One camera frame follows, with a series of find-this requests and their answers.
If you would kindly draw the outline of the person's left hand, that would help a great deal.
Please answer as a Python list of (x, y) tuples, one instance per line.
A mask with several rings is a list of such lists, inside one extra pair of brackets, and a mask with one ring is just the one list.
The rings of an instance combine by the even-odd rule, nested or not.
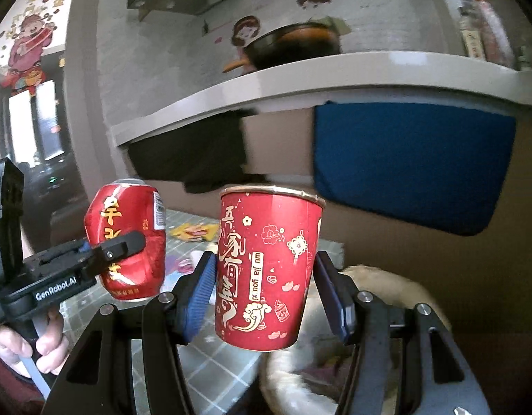
[(51, 308), (47, 313), (46, 330), (32, 347), (12, 328), (1, 325), (0, 359), (17, 374), (28, 378), (30, 374), (22, 360), (30, 359), (33, 356), (33, 349), (36, 349), (40, 354), (39, 359), (35, 361), (38, 370), (42, 374), (59, 375), (70, 353), (70, 342), (63, 327), (63, 315), (59, 313), (58, 308)]

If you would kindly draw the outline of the dark red left sleeve forearm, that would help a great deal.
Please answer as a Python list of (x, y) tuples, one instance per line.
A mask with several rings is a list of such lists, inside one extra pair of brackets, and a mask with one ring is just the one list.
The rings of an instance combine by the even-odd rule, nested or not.
[(0, 414), (40, 414), (45, 403), (42, 394), (25, 371), (18, 372), (0, 355)]

